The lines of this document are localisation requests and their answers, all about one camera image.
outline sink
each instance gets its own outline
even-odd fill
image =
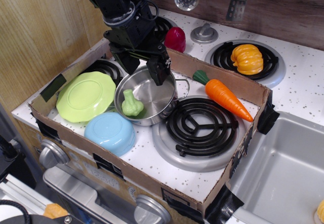
[[[229,181],[244,202],[234,216],[248,224],[316,224],[324,199],[324,126],[279,113],[268,134],[255,133]]]

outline red vegetable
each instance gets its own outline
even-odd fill
[[[213,101],[238,117],[248,122],[253,121],[252,116],[240,100],[220,80],[209,80],[202,70],[196,71],[193,79],[205,85],[205,92]]]
[[[166,34],[164,45],[181,53],[186,49],[186,35],[179,27],[172,27]]]

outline yellow object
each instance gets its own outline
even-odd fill
[[[317,215],[321,222],[324,223],[324,200],[320,202],[317,208]]]
[[[263,58],[259,49],[252,44],[242,44],[234,48],[231,60],[237,71],[251,76],[263,70]]]
[[[87,122],[107,110],[115,91],[116,84],[109,75],[98,71],[82,73],[60,91],[56,108],[67,121]]]
[[[66,216],[68,214],[69,213],[65,209],[63,209],[60,205],[53,203],[53,204],[48,204],[46,206],[43,216],[48,217],[50,219],[55,219],[55,218]]]

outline black cable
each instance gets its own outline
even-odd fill
[[[144,18],[142,16],[140,16],[140,18],[143,19],[143,20],[148,20],[148,21],[155,20],[158,17],[158,14],[159,14],[158,6],[153,1],[151,1],[151,0],[143,0],[143,1],[146,1],[148,3],[153,4],[153,6],[155,7],[155,10],[156,10],[156,15],[153,17],[153,19],[146,19],[146,18]]]
[[[31,224],[30,215],[28,214],[27,210],[19,203],[12,201],[12,200],[0,200],[0,205],[12,205],[23,213],[25,224]]]

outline light blue bowl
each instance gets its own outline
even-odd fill
[[[85,138],[120,157],[133,147],[135,131],[132,123],[119,113],[107,112],[88,123]]]

